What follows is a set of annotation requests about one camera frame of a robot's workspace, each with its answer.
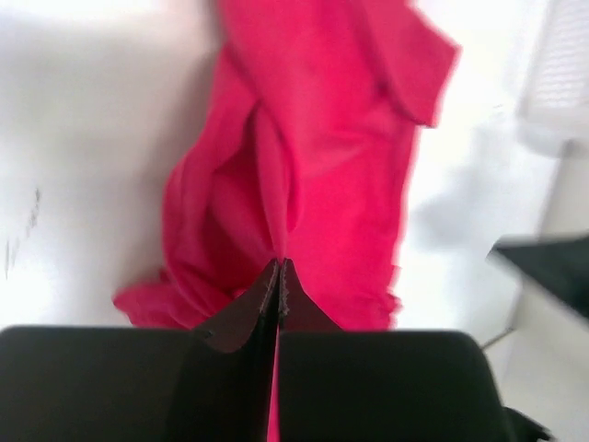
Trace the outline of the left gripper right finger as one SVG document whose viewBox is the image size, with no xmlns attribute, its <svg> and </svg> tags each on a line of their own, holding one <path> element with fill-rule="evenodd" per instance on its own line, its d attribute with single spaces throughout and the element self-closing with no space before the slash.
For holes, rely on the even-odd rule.
<svg viewBox="0 0 589 442">
<path fill-rule="evenodd" d="M 514 441 L 486 355 L 459 331 L 344 331 L 281 269 L 283 441 Z"/>
</svg>

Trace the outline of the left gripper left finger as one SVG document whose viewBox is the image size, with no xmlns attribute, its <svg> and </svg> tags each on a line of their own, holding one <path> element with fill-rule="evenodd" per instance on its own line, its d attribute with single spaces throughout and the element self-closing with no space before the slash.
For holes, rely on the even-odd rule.
<svg viewBox="0 0 589 442">
<path fill-rule="evenodd" d="M 15 326 L 1 333 L 5 441 L 262 441 L 280 266 L 190 331 Z"/>
</svg>

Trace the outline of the magenta t-shirt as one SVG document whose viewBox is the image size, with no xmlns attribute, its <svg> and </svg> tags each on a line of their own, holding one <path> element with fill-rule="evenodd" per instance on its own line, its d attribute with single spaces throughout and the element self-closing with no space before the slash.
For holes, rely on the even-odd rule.
<svg viewBox="0 0 589 442">
<path fill-rule="evenodd" d="M 415 136 L 457 55 L 409 1 L 220 1 L 225 43 L 162 206 L 164 267 L 122 289 L 139 327 L 189 330 L 292 263 L 316 320 L 385 331 Z"/>
</svg>

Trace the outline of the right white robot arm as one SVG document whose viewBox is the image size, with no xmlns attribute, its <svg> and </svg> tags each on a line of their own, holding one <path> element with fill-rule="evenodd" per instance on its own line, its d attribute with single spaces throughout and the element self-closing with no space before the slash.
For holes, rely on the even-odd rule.
<svg viewBox="0 0 589 442">
<path fill-rule="evenodd" d="M 508 238 L 491 252 L 512 264 L 562 304 L 588 320 L 588 235 Z"/>
</svg>

